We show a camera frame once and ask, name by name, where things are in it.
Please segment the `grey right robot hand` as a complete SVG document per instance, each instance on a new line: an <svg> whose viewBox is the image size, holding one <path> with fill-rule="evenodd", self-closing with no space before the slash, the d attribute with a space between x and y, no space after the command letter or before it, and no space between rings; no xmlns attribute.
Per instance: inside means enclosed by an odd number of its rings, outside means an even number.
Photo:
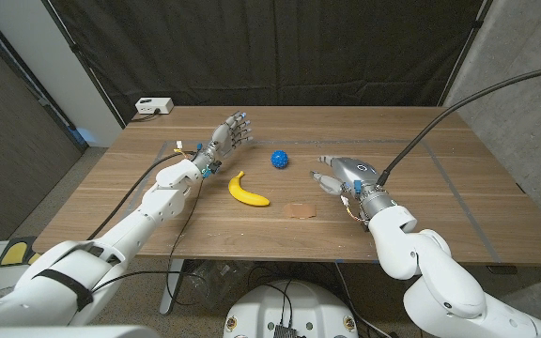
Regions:
<svg viewBox="0 0 541 338"><path fill-rule="evenodd" d="M379 178L377 170L361 160L330 155L320 156L318 160L329 165L335 177L316 171L311 171L310 176L323 191L331 195L350 193L356 197L363 185L374 185Z"/></svg>

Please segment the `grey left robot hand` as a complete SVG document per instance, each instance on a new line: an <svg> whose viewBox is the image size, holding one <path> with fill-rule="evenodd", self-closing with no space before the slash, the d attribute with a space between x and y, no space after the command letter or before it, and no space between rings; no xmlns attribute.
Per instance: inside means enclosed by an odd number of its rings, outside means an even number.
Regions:
<svg viewBox="0 0 541 338"><path fill-rule="evenodd" d="M222 161L243 143L253 139L249 133L250 121L244 112L237 111L213 132L205 154L210 162Z"/></svg>

